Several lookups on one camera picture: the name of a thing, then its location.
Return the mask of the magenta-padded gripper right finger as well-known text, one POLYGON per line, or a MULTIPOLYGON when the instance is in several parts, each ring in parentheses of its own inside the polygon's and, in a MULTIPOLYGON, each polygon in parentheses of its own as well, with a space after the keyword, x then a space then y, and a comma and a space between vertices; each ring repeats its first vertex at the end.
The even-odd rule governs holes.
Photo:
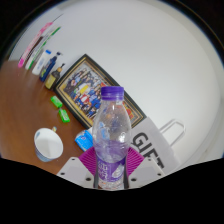
POLYGON ((130 148, 126 157, 126 175, 129 187, 143 187, 164 176, 154 159, 143 157, 130 148))

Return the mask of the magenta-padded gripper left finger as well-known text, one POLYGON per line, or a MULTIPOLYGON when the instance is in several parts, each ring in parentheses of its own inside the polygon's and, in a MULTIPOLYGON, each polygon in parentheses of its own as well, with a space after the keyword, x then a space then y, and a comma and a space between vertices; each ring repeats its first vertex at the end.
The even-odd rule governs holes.
POLYGON ((84 188, 94 187, 97 159, 91 147, 79 157, 71 157, 57 175, 84 188))

